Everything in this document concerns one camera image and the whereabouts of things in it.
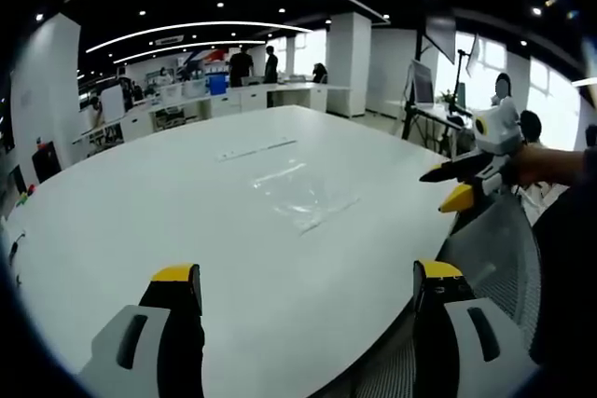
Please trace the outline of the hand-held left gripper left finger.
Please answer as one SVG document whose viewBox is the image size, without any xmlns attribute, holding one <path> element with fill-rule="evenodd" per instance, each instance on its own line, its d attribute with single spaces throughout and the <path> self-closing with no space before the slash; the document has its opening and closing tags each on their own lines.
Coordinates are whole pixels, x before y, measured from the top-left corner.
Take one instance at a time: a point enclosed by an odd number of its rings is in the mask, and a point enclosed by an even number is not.
<svg viewBox="0 0 597 398">
<path fill-rule="evenodd" d="M 93 338 L 77 379 L 93 397 L 202 397 L 201 316 L 200 266 L 160 270 Z"/>
</svg>

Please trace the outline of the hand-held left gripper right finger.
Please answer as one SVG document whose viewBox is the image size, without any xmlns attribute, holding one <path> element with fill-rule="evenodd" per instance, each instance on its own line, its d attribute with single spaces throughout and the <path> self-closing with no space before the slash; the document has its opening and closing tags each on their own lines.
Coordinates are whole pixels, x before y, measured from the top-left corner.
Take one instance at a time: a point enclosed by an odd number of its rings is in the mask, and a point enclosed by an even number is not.
<svg viewBox="0 0 597 398">
<path fill-rule="evenodd" d="M 539 367 L 520 328 L 455 266 L 413 264 L 416 397 L 521 397 Z"/>
</svg>

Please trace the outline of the person's right hand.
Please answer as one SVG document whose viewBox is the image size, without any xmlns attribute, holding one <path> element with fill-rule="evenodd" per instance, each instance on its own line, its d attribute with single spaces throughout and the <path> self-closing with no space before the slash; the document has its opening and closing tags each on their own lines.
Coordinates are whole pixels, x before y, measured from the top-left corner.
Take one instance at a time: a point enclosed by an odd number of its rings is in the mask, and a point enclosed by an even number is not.
<svg viewBox="0 0 597 398">
<path fill-rule="evenodd" d="M 583 152 L 524 145 L 507 163 L 503 175 L 515 185 L 543 182 L 570 186 L 584 172 L 585 165 Z"/>
</svg>

